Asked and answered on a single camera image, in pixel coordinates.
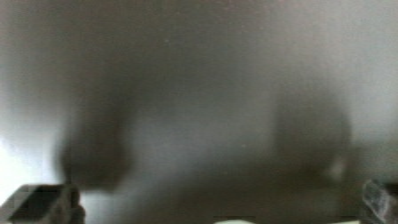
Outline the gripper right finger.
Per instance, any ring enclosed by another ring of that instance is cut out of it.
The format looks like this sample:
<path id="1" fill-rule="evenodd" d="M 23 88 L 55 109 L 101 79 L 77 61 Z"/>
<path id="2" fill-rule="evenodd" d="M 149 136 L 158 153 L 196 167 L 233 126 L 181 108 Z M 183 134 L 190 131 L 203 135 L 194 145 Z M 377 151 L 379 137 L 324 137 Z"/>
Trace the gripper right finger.
<path id="1" fill-rule="evenodd" d="M 379 180 L 366 182 L 361 224 L 398 224 L 398 183 Z"/>

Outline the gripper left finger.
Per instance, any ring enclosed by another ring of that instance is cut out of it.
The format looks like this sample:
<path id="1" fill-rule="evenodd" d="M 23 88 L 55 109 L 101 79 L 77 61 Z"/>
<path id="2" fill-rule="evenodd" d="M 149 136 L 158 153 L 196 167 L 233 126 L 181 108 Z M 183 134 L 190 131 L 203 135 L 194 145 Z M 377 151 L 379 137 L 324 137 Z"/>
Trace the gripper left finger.
<path id="1" fill-rule="evenodd" d="M 0 224 L 85 224 L 80 191 L 71 184 L 25 184 L 0 205 Z"/>

